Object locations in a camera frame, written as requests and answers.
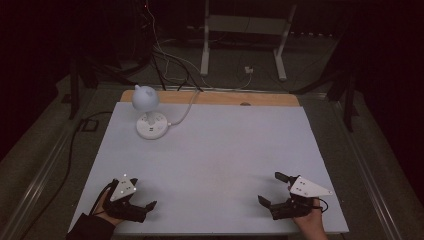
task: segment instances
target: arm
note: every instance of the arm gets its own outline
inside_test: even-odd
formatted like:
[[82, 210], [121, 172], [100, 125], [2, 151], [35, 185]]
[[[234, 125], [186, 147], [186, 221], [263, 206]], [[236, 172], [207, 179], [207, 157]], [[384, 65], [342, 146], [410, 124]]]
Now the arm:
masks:
[[[314, 206], [319, 207], [319, 199], [314, 199]], [[327, 240], [322, 224], [321, 208], [312, 209], [311, 213], [304, 217], [293, 218], [293, 221], [300, 228], [303, 235], [308, 240]]]
[[122, 219], [112, 218], [103, 209], [107, 191], [100, 198], [93, 215], [81, 214], [72, 230], [66, 235], [66, 240], [109, 240], [115, 227]]

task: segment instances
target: desk lamp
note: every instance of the desk lamp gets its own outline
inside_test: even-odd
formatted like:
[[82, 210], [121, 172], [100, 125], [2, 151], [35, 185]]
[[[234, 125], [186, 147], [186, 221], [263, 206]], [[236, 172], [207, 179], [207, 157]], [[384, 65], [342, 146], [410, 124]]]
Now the desk lamp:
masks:
[[137, 120], [137, 132], [145, 139], [158, 139], [168, 129], [168, 120], [159, 112], [153, 110], [159, 105], [157, 92], [148, 86], [135, 86], [132, 105], [143, 115]]

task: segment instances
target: lamp base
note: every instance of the lamp base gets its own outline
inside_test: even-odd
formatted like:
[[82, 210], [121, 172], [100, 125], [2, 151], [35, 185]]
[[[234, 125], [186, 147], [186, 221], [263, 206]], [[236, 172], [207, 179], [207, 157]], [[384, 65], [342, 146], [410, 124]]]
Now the lamp base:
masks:
[[137, 132], [145, 139], [158, 139], [168, 130], [168, 120], [165, 115], [158, 112], [149, 112], [149, 118], [154, 119], [153, 124], [149, 124], [147, 114], [143, 114], [137, 121]]

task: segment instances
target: floor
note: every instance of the floor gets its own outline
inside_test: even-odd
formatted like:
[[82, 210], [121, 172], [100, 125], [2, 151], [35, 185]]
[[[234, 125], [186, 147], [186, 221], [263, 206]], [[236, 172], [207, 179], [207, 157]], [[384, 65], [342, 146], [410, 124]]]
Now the floor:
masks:
[[[207, 91], [264, 91], [287, 93], [317, 80], [337, 41], [324, 37], [290, 37], [283, 53], [288, 80], [277, 79], [272, 47], [234, 47], [234, 41], [212, 45], [210, 72], [201, 78], [195, 69], [200, 66], [201, 42], [179, 43], [161, 41], [166, 53], [180, 58], [196, 84]], [[166, 62], [158, 53], [160, 69]], [[251, 75], [244, 67], [253, 67]], [[175, 90], [186, 77], [185, 70], [169, 63], [165, 80], [169, 90]], [[132, 87], [117, 84], [99, 74], [97, 89], [81, 87], [81, 108], [75, 120], [69, 120], [69, 104], [61, 102], [69, 93], [69, 76], [58, 82], [59, 96], [44, 111], [30, 130], [0, 163], [0, 231], [2, 239], [18, 239], [25, 230], [25, 239], [64, 238], [74, 210], [90, 172], [97, 150], [107, 128], [110, 114], [96, 115], [99, 127], [95, 132], [78, 132], [72, 141], [73, 129], [81, 118], [112, 111], [120, 95]], [[129, 77], [133, 82], [160, 88], [152, 65]], [[424, 239], [424, 210], [397, 164], [387, 141], [372, 118], [360, 92], [355, 93], [356, 115], [352, 118], [354, 132], [342, 123], [341, 102], [325, 98], [330, 84], [299, 95], [316, 137], [327, 170], [339, 195], [350, 232], [329, 235], [330, 239]], [[183, 90], [192, 90], [185, 86]], [[67, 174], [69, 175], [56, 199], [49, 202]], [[47, 169], [46, 176], [37, 175]], [[38, 189], [31, 196], [24, 194]], [[37, 215], [38, 220], [30, 226]], [[113, 239], [281, 239], [281, 236], [217, 236], [165, 237], [114, 236]], [[303, 239], [300, 234], [288, 239]]]

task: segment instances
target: hand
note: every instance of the hand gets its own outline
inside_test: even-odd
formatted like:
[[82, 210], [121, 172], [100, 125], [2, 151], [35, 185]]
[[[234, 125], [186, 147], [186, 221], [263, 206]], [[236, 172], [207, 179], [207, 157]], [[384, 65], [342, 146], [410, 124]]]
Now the hand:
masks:
[[107, 213], [103, 209], [103, 202], [105, 201], [108, 192], [109, 192], [109, 190], [107, 190], [105, 193], [103, 193], [102, 197], [99, 200], [99, 204], [97, 204], [96, 210], [94, 211], [94, 215], [97, 216], [97, 217], [103, 218], [104, 220], [106, 220], [106, 221], [112, 223], [113, 225], [117, 226], [118, 224], [120, 224], [124, 220], [113, 218], [113, 217], [107, 215]]
[[[314, 198], [313, 204], [315, 207], [319, 207], [319, 199]], [[308, 215], [304, 217], [293, 218], [293, 221], [300, 228], [303, 235], [305, 235], [308, 240], [328, 239], [322, 224], [321, 208], [314, 208]]]

